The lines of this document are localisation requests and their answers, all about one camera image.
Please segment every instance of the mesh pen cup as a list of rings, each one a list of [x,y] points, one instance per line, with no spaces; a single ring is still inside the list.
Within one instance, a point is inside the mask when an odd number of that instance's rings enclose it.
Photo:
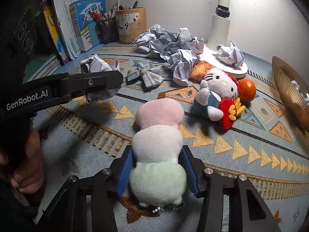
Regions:
[[[107,20],[99,20],[96,22],[96,24],[101,35],[101,43],[108,44],[119,41],[119,34],[115,17]]]

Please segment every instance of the plaid bow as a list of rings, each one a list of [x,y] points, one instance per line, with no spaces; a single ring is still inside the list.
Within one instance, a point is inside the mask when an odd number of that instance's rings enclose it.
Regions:
[[[128,71],[127,80],[132,81],[141,76],[147,88],[159,86],[164,80],[172,80],[173,72],[166,66],[154,66],[148,61],[140,61]]]

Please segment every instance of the red heart plush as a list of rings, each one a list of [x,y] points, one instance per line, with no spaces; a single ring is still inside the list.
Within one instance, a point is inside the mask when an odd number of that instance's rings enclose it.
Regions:
[[[231,120],[229,118],[229,116],[230,116],[229,109],[230,109],[231,105],[235,106],[235,103],[234,103],[233,100],[228,99],[228,98],[222,99],[219,102],[219,105],[218,105],[218,109],[223,111],[223,117],[222,117],[222,119],[220,119],[220,126],[224,130],[230,129],[231,126],[233,125],[233,123],[235,122],[234,120]]]

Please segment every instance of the yellow book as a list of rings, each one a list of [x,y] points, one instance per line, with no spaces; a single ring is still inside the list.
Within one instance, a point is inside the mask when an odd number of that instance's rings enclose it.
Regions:
[[[43,13],[44,13],[45,21],[46,21],[48,30],[50,32],[50,35],[62,59],[62,63],[66,64],[68,61],[70,61],[70,58],[69,58],[69,55],[67,54],[67,50],[65,48],[62,37],[60,35],[51,1],[41,0],[41,5],[43,7]]]

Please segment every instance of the blue gripper pad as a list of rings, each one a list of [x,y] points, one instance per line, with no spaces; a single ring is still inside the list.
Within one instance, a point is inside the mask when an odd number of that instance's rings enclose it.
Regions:
[[[123,192],[125,192],[129,179],[130,173],[133,166],[133,153],[132,148],[130,148],[128,155],[123,162],[122,168],[118,175],[118,185],[116,189],[116,194],[120,197]]]
[[[199,190],[197,187],[197,176],[195,174],[195,171],[191,165],[191,161],[189,160],[188,155],[186,154],[186,151],[184,150],[184,148],[182,148],[180,153],[183,157],[182,166],[187,173],[187,180],[188,180],[190,191],[196,197],[197,194],[199,193]]]

